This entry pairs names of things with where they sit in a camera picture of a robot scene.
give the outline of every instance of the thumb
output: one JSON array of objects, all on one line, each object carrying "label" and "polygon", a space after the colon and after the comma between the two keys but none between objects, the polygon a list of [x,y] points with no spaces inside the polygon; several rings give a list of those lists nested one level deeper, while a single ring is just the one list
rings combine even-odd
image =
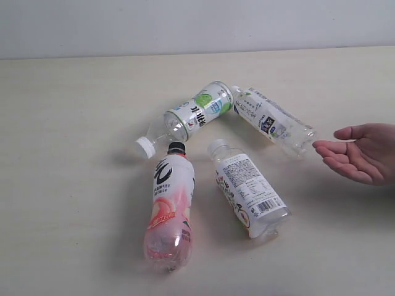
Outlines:
[{"label": "thumb", "polygon": [[365,136],[367,125],[348,126],[335,131],[334,136],[339,140],[358,140]]}]

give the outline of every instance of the white wall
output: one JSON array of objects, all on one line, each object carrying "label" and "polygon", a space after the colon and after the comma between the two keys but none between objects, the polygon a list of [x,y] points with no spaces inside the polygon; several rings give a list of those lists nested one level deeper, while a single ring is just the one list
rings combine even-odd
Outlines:
[{"label": "white wall", "polygon": [[0,0],[0,59],[395,45],[395,0]]}]

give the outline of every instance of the pink bottle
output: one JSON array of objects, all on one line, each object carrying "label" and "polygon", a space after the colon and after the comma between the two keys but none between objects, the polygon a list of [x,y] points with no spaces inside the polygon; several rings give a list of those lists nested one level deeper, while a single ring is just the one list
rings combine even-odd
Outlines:
[{"label": "pink bottle", "polygon": [[152,216],[144,236],[144,256],[155,269],[173,271],[191,257],[193,189],[194,170],[185,146],[173,142],[155,169]]}]

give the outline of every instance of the green apple graphic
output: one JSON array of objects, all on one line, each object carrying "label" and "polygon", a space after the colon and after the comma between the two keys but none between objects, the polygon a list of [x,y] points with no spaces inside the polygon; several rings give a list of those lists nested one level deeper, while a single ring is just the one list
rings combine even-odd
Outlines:
[{"label": "green apple graphic", "polygon": [[229,111],[230,107],[231,107],[231,104],[229,102],[224,103],[224,105],[221,108],[220,115],[222,115],[225,112]]},{"label": "green apple graphic", "polygon": [[201,94],[195,99],[195,101],[198,106],[204,108],[205,106],[211,103],[212,98],[209,94]]}]

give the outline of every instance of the plastic bottle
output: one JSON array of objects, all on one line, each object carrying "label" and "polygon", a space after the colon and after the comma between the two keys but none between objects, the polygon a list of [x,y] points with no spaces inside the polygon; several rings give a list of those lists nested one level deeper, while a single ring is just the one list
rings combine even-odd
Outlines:
[{"label": "plastic bottle", "polygon": [[162,271],[187,264],[192,252],[189,210],[194,189],[194,170],[185,146],[173,142],[168,156],[155,169],[153,207],[144,236],[144,256]]},{"label": "plastic bottle", "polygon": [[249,237],[276,236],[291,212],[251,159],[223,139],[212,142],[208,152],[215,162],[217,184]]},{"label": "plastic bottle", "polygon": [[307,152],[317,132],[282,109],[254,88],[246,91],[232,86],[234,110],[255,129],[279,145],[288,155],[300,157]]},{"label": "plastic bottle", "polygon": [[136,141],[137,149],[143,157],[151,158],[158,148],[167,147],[173,141],[186,142],[232,106],[230,88],[220,81],[211,82],[188,102],[156,118],[149,126],[147,135]]}]

